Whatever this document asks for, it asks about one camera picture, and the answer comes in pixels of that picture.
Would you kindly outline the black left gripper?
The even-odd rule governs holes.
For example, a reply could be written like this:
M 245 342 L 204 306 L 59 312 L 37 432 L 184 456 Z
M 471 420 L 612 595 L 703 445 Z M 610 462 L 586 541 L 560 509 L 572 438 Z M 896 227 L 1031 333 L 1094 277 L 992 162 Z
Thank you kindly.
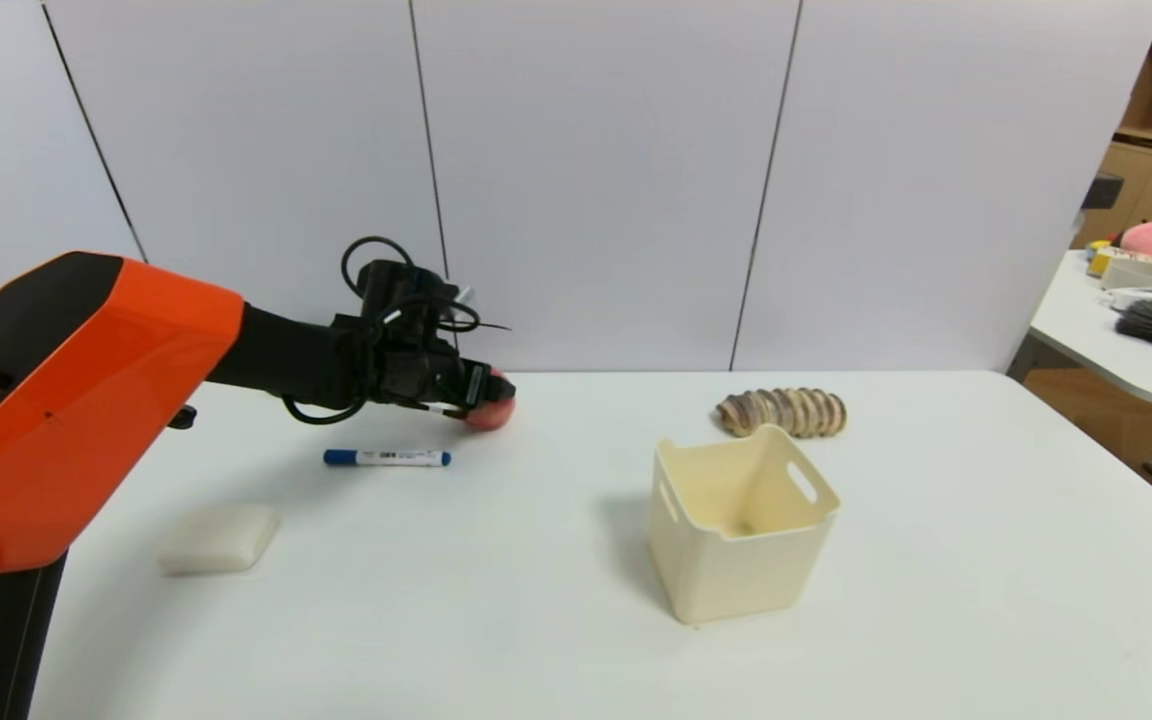
M 500 373 L 456 351 L 424 354 L 420 363 L 419 404 L 454 419 L 484 404 L 500 404 L 515 397 L 516 388 Z

